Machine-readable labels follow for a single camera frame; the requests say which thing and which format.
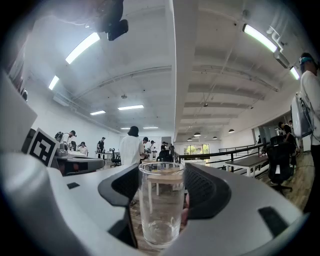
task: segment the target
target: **black railing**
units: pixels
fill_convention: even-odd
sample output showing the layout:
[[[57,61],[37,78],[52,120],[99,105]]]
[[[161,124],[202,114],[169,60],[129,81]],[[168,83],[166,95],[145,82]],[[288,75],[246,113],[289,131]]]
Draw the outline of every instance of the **black railing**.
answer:
[[[230,159],[226,159],[226,160],[219,160],[219,161],[213,161],[213,162],[206,162],[206,164],[215,164],[215,163],[222,163],[222,162],[226,162],[226,161],[233,161],[235,159],[240,159],[240,158],[244,158],[247,156],[251,156],[254,154],[259,154],[260,152],[260,148],[265,147],[267,144],[257,144],[257,145],[249,145],[249,146],[241,146],[241,147],[237,147],[237,150],[232,150],[232,151],[222,151],[219,153],[210,153],[210,154],[183,154],[183,155],[177,155],[178,159],[179,159],[179,163],[181,163],[181,159],[185,159],[185,160],[192,160],[192,159],[203,159],[203,158],[208,158],[208,157],[218,157],[218,156],[228,156],[231,155]],[[257,152],[255,153],[251,153],[249,154],[250,150],[254,150],[254,149],[258,149]],[[245,155],[241,155],[239,157],[234,157],[237,156],[237,154],[239,155],[239,153],[241,152],[247,152],[247,154]]]
[[[247,145],[247,146],[237,146],[237,147],[226,147],[226,148],[219,148],[219,153],[221,152],[231,152],[231,151],[236,151],[236,150],[241,150],[243,149],[243,152],[238,152],[238,153],[235,153],[235,156],[247,156],[249,155],[249,149],[250,147],[253,147],[255,146],[255,144],[252,144],[252,145]]]

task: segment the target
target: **window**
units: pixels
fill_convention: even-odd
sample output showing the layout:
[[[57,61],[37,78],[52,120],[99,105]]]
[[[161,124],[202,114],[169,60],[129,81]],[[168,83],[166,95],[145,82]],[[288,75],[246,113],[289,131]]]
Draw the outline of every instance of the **window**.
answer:
[[[209,154],[209,144],[199,144],[199,145],[184,145],[183,146],[184,155],[201,155]]]

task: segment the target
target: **ceiling light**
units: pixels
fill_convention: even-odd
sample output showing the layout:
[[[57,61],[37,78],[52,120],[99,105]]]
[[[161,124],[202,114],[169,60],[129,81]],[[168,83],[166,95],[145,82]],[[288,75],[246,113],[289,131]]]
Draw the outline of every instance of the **ceiling light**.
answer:
[[[99,35],[94,32],[78,44],[76,48],[66,57],[66,62],[71,64],[81,53],[83,53],[88,47],[93,45],[96,41],[100,39]]]
[[[292,73],[292,75],[294,76],[295,79],[298,80],[300,78],[300,76],[294,66],[292,68],[290,68],[290,72]]]
[[[59,77],[55,75],[49,85],[49,89],[52,90],[58,81],[59,81]]]
[[[137,106],[122,106],[118,107],[118,110],[134,110],[134,109],[143,109],[143,105],[137,105]]]
[[[95,116],[95,115],[99,115],[99,114],[103,114],[103,113],[106,113],[106,111],[101,110],[101,111],[90,113],[90,115]]]
[[[261,34],[258,30],[254,29],[252,26],[244,24],[243,32],[257,39],[260,43],[268,47],[273,53],[277,50],[277,46],[273,42],[271,42],[268,38],[266,38],[263,34]]]

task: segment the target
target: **ceiling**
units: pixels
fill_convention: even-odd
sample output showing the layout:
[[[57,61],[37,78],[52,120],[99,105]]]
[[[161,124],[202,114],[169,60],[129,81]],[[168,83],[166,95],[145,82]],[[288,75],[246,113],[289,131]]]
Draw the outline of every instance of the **ceiling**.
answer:
[[[243,32],[246,23],[266,36],[275,23],[291,66],[301,52],[312,54],[288,10],[265,0],[173,0],[174,14],[169,0],[123,4],[129,31],[115,41],[99,33],[71,64],[66,57],[93,31],[52,16],[36,22],[26,53],[31,81],[48,87],[58,76],[52,93],[113,131],[156,126],[177,142],[195,132],[219,137],[231,119],[294,83],[289,69]],[[118,110],[133,105],[144,108]],[[100,110],[106,114],[89,115]]]

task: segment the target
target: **clear drinking glass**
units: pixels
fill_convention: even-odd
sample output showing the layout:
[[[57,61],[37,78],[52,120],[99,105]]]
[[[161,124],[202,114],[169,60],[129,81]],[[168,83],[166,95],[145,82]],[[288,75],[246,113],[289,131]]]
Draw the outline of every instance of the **clear drinking glass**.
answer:
[[[149,162],[139,166],[139,201],[143,236],[155,248],[168,247],[179,235],[184,205],[184,166]]]

